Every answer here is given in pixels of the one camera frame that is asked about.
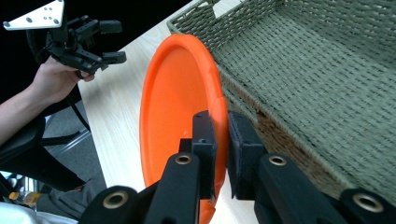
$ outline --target cable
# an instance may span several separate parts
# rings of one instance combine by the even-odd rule
[[[81,113],[79,113],[78,108],[76,107],[76,104],[74,103],[72,97],[70,95],[66,96],[66,101],[67,103],[70,104],[70,106],[72,107],[72,109],[74,110],[74,112],[76,113],[79,121],[81,121],[81,123],[84,125],[84,127],[91,132],[91,128],[90,125],[87,123],[87,121],[85,121],[85,119],[81,116]]]
[[[32,51],[35,61],[38,64],[44,63],[46,60],[45,60],[45,55],[43,54],[46,53],[46,48],[38,50],[37,43],[35,42],[35,31],[26,30],[26,38],[27,38],[27,43],[29,45],[29,49],[30,51]]]

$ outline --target person's arm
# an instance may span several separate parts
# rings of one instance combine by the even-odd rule
[[[51,57],[41,64],[33,83],[0,105],[0,146],[49,105],[64,99],[80,81],[75,71]],[[94,78],[81,74],[85,81]]]

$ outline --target orange frisbee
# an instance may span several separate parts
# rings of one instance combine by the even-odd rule
[[[192,117],[208,110],[218,152],[215,193],[224,182],[228,144],[227,104],[219,71],[205,45],[193,35],[170,35],[157,48],[143,86],[140,153],[146,186],[158,181],[181,138],[192,138]],[[200,223],[209,223],[216,199],[200,201]]]

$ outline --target white metal plate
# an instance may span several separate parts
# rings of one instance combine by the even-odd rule
[[[57,28],[62,25],[64,0],[55,0],[13,21],[3,22],[6,30]]]

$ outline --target black chair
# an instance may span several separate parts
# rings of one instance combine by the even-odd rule
[[[0,146],[0,170],[32,177],[61,191],[84,184],[82,179],[58,162],[40,144],[45,126],[45,118],[39,116]],[[0,186],[3,197],[13,191],[2,175]]]

